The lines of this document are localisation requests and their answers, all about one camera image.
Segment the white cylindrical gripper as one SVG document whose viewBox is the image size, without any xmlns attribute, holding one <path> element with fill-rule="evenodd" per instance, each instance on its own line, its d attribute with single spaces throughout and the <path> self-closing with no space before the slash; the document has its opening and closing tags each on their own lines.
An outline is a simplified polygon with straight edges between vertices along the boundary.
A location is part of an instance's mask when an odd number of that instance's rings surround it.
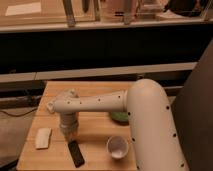
<svg viewBox="0 0 213 171">
<path fill-rule="evenodd" d="M 75 138 L 79 127 L 78 115 L 76 113 L 61 114 L 59 127 L 66 138 Z"/>
</svg>

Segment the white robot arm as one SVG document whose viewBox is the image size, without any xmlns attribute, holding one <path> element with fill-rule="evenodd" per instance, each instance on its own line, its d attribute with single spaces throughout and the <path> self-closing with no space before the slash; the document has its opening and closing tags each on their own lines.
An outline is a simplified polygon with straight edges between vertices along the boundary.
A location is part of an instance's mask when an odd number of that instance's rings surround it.
<svg viewBox="0 0 213 171">
<path fill-rule="evenodd" d="M 77 112 L 125 112 L 138 171 L 190 171 L 182 151 L 169 100 L 154 80 L 141 79 L 125 90 L 79 97 L 73 89 L 60 92 L 46 104 L 57 112 L 63 132 L 77 126 Z"/>
</svg>

